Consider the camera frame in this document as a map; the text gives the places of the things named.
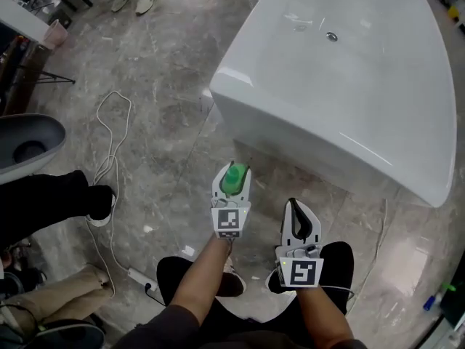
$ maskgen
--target sink basin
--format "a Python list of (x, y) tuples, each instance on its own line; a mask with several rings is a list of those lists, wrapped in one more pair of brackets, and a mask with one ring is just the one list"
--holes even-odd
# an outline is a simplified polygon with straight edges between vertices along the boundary
[(65, 138), (63, 125), (50, 116), (0, 118), (0, 185), (42, 168), (63, 146)]
[(455, 95), (426, 0), (260, 0), (210, 90), (236, 140), (346, 190), (448, 197)]

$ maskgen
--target black cable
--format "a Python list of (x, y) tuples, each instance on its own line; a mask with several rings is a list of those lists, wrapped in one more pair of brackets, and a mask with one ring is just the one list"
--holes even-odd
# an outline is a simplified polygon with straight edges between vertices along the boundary
[[(21, 306), (21, 305), (14, 305), (14, 304), (1, 304), (0, 305), (0, 308), (3, 308), (3, 307), (6, 307), (6, 308), (17, 308), (18, 310), (23, 310), (23, 311), (27, 311), (32, 319), (34, 320), (34, 332), (33, 334), (31, 335), (31, 338), (28, 340), (28, 341), (23, 341), (23, 342), (19, 342), (19, 341), (14, 341), (14, 340), (10, 340), (10, 339), (6, 339), (4, 337), (0, 337), (0, 340), (3, 341), (3, 342), (9, 342), (10, 344), (16, 344), (16, 345), (23, 345), (23, 346), (26, 346), (26, 345), (29, 345), (32, 340), (34, 339), (34, 337), (36, 336), (36, 333), (39, 331), (39, 323), (37, 322), (37, 319), (36, 317), (31, 313), (31, 311), (27, 308), (25, 308), (24, 306)], [(21, 336), (21, 334), (19, 332), (16, 332), (14, 329), (12, 329), (10, 327), (10, 329), (17, 335)]]
[(158, 301), (156, 298), (154, 298), (154, 297), (152, 297), (152, 296), (150, 296), (150, 295), (148, 294), (148, 290), (151, 288), (151, 286), (152, 286), (152, 285), (151, 285), (150, 283), (146, 283), (146, 284), (145, 284), (145, 294), (146, 294), (150, 299), (155, 300), (158, 304), (160, 304), (160, 305), (162, 305), (162, 306), (164, 306), (164, 307), (166, 308), (166, 305), (165, 305), (165, 304), (163, 304), (161, 301)]
[(34, 10), (37, 10), (37, 11), (38, 11), (37, 13), (39, 13), (39, 10), (40, 10), (40, 9), (45, 8), (45, 7), (48, 7), (49, 5), (53, 5), (53, 4), (54, 4), (54, 3), (44, 4), (44, 5), (41, 5), (40, 7), (33, 8), (33, 9), (29, 10), (29, 12), (32, 13)]

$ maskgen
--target green bottle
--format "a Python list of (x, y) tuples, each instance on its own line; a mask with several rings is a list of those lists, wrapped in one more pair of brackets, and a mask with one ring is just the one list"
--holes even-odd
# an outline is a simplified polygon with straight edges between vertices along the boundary
[(245, 164), (232, 164), (226, 171), (221, 182), (221, 191), (226, 195), (237, 195), (243, 187), (248, 166)]

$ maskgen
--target leg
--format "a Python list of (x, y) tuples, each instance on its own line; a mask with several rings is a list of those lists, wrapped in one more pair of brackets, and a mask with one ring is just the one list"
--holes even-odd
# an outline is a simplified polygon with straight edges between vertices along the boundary
[[(321, 250), (320, 257), (325, 260), (320, 276), (321, 286), (350, 288), (354, 276), (354, 255), (349, 244), (337, 241)], [(348, 291), (323, 288), (334, 305), (345, 315), (347, 313)]]
[(9, 268), (6, 271), (15, 274), (20, 279), (25, 292), (33, 291), (43, 282), (41, 271), (37, 268), (26, 268), (21, 271)]
[(112, 294), (113, 290), (110, 287), (95, 289), (71, 300), (51, 316), (45, 318), (42, 323), (48, 324), (61, 319), (85, 319), (103, 306), (111, 298)]
[(82, 171), (35, 174), (0, 185), (0, 249), (69, 217), (103, 220), (111, 211), (109, 186), (89, 187)]
[[(157, 280), (163, 300), (168, 305), (182, 277), (192, 265), (181, 257), (166, 257), (157, 267)], [(226, 282), (228, 276), (223, 274)], [(228, 311), (218, 300), (213, 301), (210, 312), (199, 330), (199, 345), (220, 340), (235, 332), (250, 331), (251, 324)]]
[[(342, 241), (328, 244), (321, 250), (320, 257), (325, 260), (320, 285), (350, 288), (354, 273), (354, 256), (350, 245)], [(323, 289), (338, 309), (345, 314), (349, 292)], [(261, 329), (285, 333), (296, 344), (312, 347), (312, 339), (308, 335), (299, 301), (296, 298), (279, 316), (264, 323)]]
[[(80, 272), (48, 286), (25, 294), (14, 296), (5, 304), (19, 305), (29, 309), (37, 321), (42, 321), (76, 297), (102, 288), (105, 274), (88, 265)], [(32, 317), (23, 310), (9, 308), (21, 329), (28, 334), (34, 328)]]

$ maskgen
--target white cable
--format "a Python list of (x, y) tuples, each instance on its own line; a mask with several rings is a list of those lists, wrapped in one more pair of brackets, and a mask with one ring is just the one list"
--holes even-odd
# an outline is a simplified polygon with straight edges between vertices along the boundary
[(360, 295), (363, 292), (363, 289), (365, 288), (366, 281), (368, 280), (368, 277), (371, 275), (371, 272), (375, 268), (376, 261), (378, 260), (379, 249), (381, 248), (381, 243), (383, 242), (384, 226), (386, 225), (386, 219), (387, 219), (387, 200), (384, 199), (384, 218), (383, 218), (383, 222), (381, 223), (381, 232), (379, 234), (378, 241), (376, 242), (375, 257), (374, 257), (373, 261), (371, 262), (371, 267), (370, 267), (370, 270), (368, 271), (368, 274), (366, 275), (365, 279), (363, 280), (362, 288), (358, 292), (358, 295), (356, 296), (352, 307), (347, 312), (346, 317), (349, 317), (349, 314), (352, 312), (353, 308), (355, 307), (355, 304), (357, 304), (358, 298), (360, 297)]
[[(128, 109), (128, 115), (126, 117), (126, 131), (124, 132), (124, 136), (123, 138), (121, 139), (121, 141), (116, 145), (115, 147), (115, 150), (112, 151), (113, 149), (113, 131), (111, 130), (111, 128), (105, 124), (102, 119), (99, 117), (99, 111), (100, 111), (100, 108), (102, 107), (102, 105), (105, 103), (105, 101), (109, 98), (109, 96), (111, 96), (113, 93), (116, 93), (119, 97), (123, 98), (124, 100), (126, 100), (129, 104), (129, 109)], [(124, 140), (126, 139), (127, 135), (128, 135), (128, 131), (129, 131), (129, 117), (131, 115), (131, 109), (132, 109), (132, 102), (129, 98), (126, 98), (124, 97), (123, 95), (121, 95), (120, 92), (117, 92), (117, 91), (112, 91), (111, 93), (109, 93), (103, 100), (102, 102), (100, 103), (99, 107), (97, 108), (97, 119), (98, 121), (101, 123), (101, 125), (103, 125), (110, 133), (110, 145), (108, 146), (108, 154), (107, 156), (105, 157), (105, 159), (102, 161), (102, 163), (99, 165), (99, 167), (97, 168), (97, 171), (95, 172), (95, 176), (94, 176), (94, 179), (92, 181), (92, 184), (93, 185), (97, 185), (98, 182), (113, 168), (113, 163), (116, 163), (116, 199), (115, 199), (115, 203), (111, 209), (111, 236), (110, 236), (110, 251), (111, 251), (111, 254), (113, 256), (113, 259), (115, 260), (115, 263), (117, 266), (119, 266), (121, 269), (123, 269), (124, 271), (128, 272), (128, 269), (125, 268), (122, 264), (119, 263), (119, 261), (116, 259), (116, 256), (115, 256), (115, 252), (113, 251), (113, 235), (115, 233), (115, 208), (116, 208), (116, 204), (118, 203), (118, 199), (119, 199), (119, 176), (118, 176), (118, 159), (116, 158), (116, 154), (118, 152), (118, 149), (120, 148), (121, 144), (124, 142)], [(92, 233), (92, 230), (91, 230), (91, 227), (89, 225), (89, 221), (87, 221), (86, 219), (86, 224), (87, 224), (87, 228), (89, 229), (89, 232), (92, 236), (92, 240), (94, 241), (94, 245), (95, 245), (95, 249), (97, 250), (97, 253), (98, 255), (100, 256), (100, 258), (102, 259), (103, 261), (103, 264), (105, 265), (105, 268), (107, 269), (107, 274), (108, 274), (108, 277), (110, 278), (110, 282), (111, 282), (111, 285), (112, 285), (112, 288), (113, 288), (113, 296), (115, 296), (115, 293), (116, 293), (116, 288), (115, 288), (115, 284), (113, 283), (113, 280), (111, 278), (111, 275), (110, 275), (110, 271), (108, 270), (108, 265), (107, 263), (105, 262), (105, 259), (103, 258), (102, 254), (100, 253), (100, 250), (99, 250), (99, 247), (97, 245), (97, 240), (95, 239), (95, 236), (94, 234)]]
[(340, 286), (320, 286), (320, 287), (321, 288), (340, 289), (342, 291), (347, 291), (347, 292), (351, 293), (351, 295), (349, 295), (349, 298), (347, 299), (347, 301), (349, 301), (350, 299), (352, 299), (355, 296), (355, 292), (353, 292), (350, 288), (340, 287)]

